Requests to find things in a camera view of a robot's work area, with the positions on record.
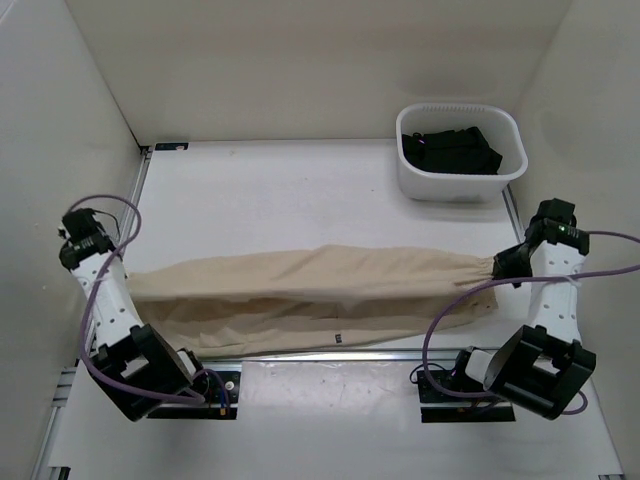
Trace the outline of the beige trousers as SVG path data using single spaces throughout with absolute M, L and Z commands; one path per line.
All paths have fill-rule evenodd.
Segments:
M 133 273 L 143 322 L 203 357 L 352 347 L 450 329 L 497 307 L 493 261 L 419 247 L 325 245 Z

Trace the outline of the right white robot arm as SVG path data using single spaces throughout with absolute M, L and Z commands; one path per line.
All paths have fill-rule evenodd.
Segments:
M 558 276 L 531 286 L 527 323 L 495 353 L 470 347 L 456 358 L 449 387 L 460 399 L 481 391 L 546 419 L 559 417 L 596 366 L 577 327 L 579 287 L 569 277 L 581 272 L 589 235 L 567 221 L 534 218 L 523 243 L 494 257 L 495 280 Z

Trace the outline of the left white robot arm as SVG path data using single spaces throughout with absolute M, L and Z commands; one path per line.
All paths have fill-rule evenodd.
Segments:
M 81 352 L 90 376 L 131 421 L 163 404 L 200 405 L 210 377 L 186 349 L 176 350 L 140 319 L 120 252 L 92 209 L 62 218 L 62 266 L 87 296 Z

